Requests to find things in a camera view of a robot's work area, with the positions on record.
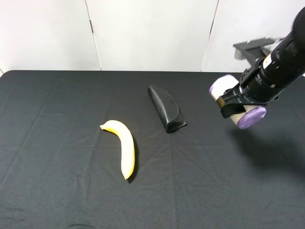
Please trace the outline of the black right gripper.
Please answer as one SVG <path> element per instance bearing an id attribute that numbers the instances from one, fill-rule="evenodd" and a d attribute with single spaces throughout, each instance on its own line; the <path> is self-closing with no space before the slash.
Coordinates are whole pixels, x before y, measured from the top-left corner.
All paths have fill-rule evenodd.
<path id="1" fill-rule="evenodd" d="M 272 88 L 262 73 L 259 68 L 245 70 L 233 92 L 226 92 L 216 100 L 223 118 L 245 113 L 244 105 L 266 106 L 278 100 L 279 90 Z"/>

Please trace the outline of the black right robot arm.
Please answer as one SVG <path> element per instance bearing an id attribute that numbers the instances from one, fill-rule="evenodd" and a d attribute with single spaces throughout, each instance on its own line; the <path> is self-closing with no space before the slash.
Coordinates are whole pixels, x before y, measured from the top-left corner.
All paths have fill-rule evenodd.
<path id="1" fill-rule="evenodd" d="M 305 73 L 305 10 L 297 14 L 286 37 L 261 38 L 233 47 L 251 67 L 235 86 L 217 98 L 224 118 L 246 112 L 247 106 L 265 108 Z"/>

